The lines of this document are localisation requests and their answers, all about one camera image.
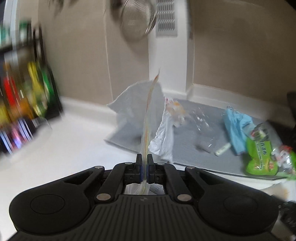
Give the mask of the white plastic bag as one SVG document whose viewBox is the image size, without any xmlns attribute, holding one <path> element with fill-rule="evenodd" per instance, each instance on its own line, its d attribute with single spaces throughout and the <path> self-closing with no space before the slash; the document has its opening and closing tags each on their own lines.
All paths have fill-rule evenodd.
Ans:
<svg viewBox="0 0 296 241">
<path fill-rule="evenodd" d="M 165 99 L 165 109 L 156 136 L 149 144 L 149 151 L 169 163 L 173 162 L 174 128 L 185 123 L 186 111 L 183 106 L 171 98 Z"/>
</svg>

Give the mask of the thin clear plastic wrapper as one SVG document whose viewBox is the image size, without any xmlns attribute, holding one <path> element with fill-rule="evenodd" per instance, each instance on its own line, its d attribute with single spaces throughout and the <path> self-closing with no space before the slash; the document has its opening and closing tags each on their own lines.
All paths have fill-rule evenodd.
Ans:
<svg viewBox="0 0 296 241">
<path fill-rule="evenodd" d="M 151 87 L 149 89 L 148 95 L 147 95 L 147 105 L 145 109 L 145 115 L 144 115 L 144 128 L 143 128 L 143 134 L 141 139 L 141 155 L 142 155 L 142 181 L 140 184 L 132 184 L 130 188 L 128 188 L 128 194 L 131 195 L 145 195 L 148 194 L 150 185 L 148 184 L 147 177 L 149 174 L 147 173 L 149 170 L 149 164 L 148 164 L 148 154 L 149 154 L 149 142 L 150 142 L 150 106 L 152 101 L 152 93 L 154 90 L 154 87 L 159 79 L 160 70 L 158 71 L 158 74 L 154 78 Z"/>
</svg>

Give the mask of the grey drying mat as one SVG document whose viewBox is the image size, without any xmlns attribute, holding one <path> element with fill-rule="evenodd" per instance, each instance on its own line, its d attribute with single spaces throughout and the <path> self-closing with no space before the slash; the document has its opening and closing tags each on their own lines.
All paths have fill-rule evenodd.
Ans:
<svg viewBox="0 0 296 241">
<path fill-rule="evenodd" d="M 223 121 L 225 110 L 188 100 L 178 102 L 187 116 L 184 124 L 174 128 L 173 163 L 231 176 L 249 176 L 248 154 L 236 155 L 233 148 L 219 156 L 214 154 L 229 143 Z"/>
</svg>

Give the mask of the clear crumpled plastic wrap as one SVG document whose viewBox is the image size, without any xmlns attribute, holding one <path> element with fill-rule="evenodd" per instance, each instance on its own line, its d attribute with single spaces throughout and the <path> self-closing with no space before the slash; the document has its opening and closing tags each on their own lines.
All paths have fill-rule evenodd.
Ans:
<svg viewBox="0 0 296 241">
<path fill-rule="evenodd" d="M 200 108 L 191 110 L 188 122 L 196 133 L 196 146 L 204 152 L 213 152 L 219 135 L 218 126 Z"/>
</svg>

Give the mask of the green snack bag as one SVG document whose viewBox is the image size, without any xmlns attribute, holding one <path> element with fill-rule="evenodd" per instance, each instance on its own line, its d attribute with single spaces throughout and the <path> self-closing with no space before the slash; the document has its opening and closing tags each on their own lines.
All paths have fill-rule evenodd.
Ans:
<svg viewBox="0 0 296 241">
<path fill-rule="evenodd" d="M 271 157 L 273 151 L 271 141 L 246 140 L 246 148 L 251 160 L 246 166 L 246 172 L 252 175 L 275 176 L 278 164 Z"/>
</svg>

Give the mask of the black spice rack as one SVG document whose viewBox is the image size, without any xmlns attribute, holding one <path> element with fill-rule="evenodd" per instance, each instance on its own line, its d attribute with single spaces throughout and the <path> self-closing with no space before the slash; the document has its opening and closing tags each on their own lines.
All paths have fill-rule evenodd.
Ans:
<svg viewBox="0 0 296 241">
<path fill-rule="evenodd" d="M 40 25 L 21 21 L 16 41 L 1 25 L 1 56 L 22 53 L 19 63 L 1 61 L 1 154 L 32 142 L 42 126 L 63 111 L 53 72 L 46 60 Z"/>
</svg>

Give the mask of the metal mesh strainer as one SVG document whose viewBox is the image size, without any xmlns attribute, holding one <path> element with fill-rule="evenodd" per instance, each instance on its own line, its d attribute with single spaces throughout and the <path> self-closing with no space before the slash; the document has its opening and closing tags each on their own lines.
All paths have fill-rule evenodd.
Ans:
<svg viewBox="0 0 296 241">
<path fill-rule="evenodd" d="M 120 29 L 128 41 L 140 41 L 154 28 L 157 11 L 151 1 L 128 0 L 122 6 Z"/>
</svg>

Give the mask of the white wall vent grille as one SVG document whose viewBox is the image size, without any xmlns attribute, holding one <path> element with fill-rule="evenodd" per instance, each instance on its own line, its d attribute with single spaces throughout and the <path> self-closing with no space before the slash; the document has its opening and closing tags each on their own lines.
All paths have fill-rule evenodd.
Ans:
<svg viewBox="0 0 296 241">
<path fill-rule="evenodd" d="M 174 0 L 157 0 L 156 36 L 177 37 L 177 23 Z"/>
</svg>

